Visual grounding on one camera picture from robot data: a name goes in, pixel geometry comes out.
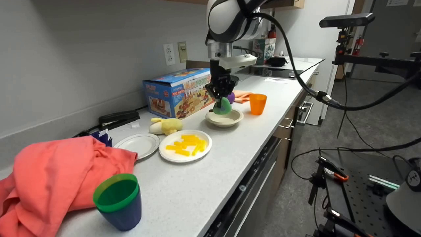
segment light switch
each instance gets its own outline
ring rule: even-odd
[[[187,44],[186,42],[179,42],[179,56],[180,62],[187,62]]]

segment toy box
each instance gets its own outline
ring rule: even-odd
[[[214,102],[205,89],[211,81],[209,68],[181,70],[143,81],[149,112],[182,119]]]
[[[253,40],[253,50],[259,53],[256,65],[263,65],[275,53],[275,38]]]

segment white countertop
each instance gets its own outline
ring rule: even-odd
[[[299,58],[295,63],[298,70],[313,65]],[[316,68],[301,75],[304,82]],[[244,119],[228,129],[205,122],[205,114],[213,105],[182,120],[184,129],[201,130],[212,137],[213,146],[203,159],[175,164],[165,161],[156,152],[135,164],[133,173],[140,183],[142,219],[134,229],[120,232],[96,209],[89,209],[69,213],[57,236],[203,236],[302,90],[295,80],[287,83],[264,80],[265,77],[251,76],[236,87],[268,96],[260,116],[250,114],[247,102],[232,105],[244,113]],[[143,110],[140,117],[138,128],[127,124],[110,131],[113,143],[148,132],[150,119],[156,116]]]

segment pink cloth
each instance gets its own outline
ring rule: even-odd
[[[250,95],[253,94],[253,92],[246,92],[246,91],[240,91],[240,90],[232,90],[232,92],[235,95],[234,102],[237,102],[240,104],[250,101]]]
[[[67,212],[94,207],[104,180],[133,173],[137,154],[92,136],[32,144],[0,180],[0,236],[55,236]]]

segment wall plate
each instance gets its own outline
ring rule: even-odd
[[[179,56],[180,62],[187,62],[187,44],[186,42],[179,42]]]
[[[173,65],[176,63],[176,57],[174,56],[174,46],[173,44],[164,44],[164,57],[165,63],[167,66]]]

